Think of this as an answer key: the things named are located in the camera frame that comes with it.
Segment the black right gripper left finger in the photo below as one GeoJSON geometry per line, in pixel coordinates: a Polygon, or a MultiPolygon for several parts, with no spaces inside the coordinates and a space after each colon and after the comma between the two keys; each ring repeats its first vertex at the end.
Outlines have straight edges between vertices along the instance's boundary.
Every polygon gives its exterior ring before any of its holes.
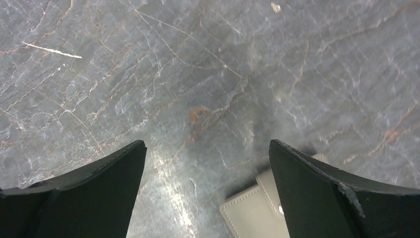
{"type": "Polygon", "coordinates": [[[60,176],[1,190],[1,237],[126,237],[146,151],[136,140],[60,176]]]}

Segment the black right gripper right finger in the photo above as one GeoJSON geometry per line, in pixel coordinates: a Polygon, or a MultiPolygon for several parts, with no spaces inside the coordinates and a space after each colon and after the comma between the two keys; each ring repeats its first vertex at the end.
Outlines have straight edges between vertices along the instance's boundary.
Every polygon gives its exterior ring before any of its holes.
{"type": "Polygon", "coordinates": [[[290,237],[419,237],[418,189],[351,174],[277,139],[269,159],[290,237]]]}

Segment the beige card holder wallet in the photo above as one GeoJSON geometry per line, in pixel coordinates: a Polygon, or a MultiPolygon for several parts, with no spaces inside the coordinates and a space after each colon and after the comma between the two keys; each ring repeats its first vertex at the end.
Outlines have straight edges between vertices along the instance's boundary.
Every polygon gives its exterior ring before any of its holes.
{"type": "Polygon", "coordinates": [[[278,192],[283,166],[270,161],[256,184],[229,197],[219,210],[236,238],[316,238],[316,224],[297,199],[278,192]]]}

